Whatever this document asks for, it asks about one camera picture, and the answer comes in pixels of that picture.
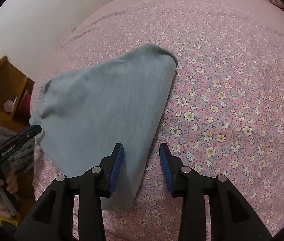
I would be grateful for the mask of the left hand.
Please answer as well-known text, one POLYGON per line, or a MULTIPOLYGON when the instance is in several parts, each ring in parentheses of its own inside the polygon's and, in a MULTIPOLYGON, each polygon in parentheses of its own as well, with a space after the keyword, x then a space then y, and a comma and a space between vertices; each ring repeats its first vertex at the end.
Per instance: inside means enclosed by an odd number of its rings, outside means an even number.
MULTIPOLYGON (((8 162, 9 171, 6 173, 5 180, 0 179, 0 187, 5 183, 7 184, 7 191, 11 194, 15 194, 18 191, 17 176, 15 175, 15 166, 8 162)), ((9 208, 3 201, 0 195, 0 217, 3 219, 12 219, 14 216, 11 214, 9 208)))

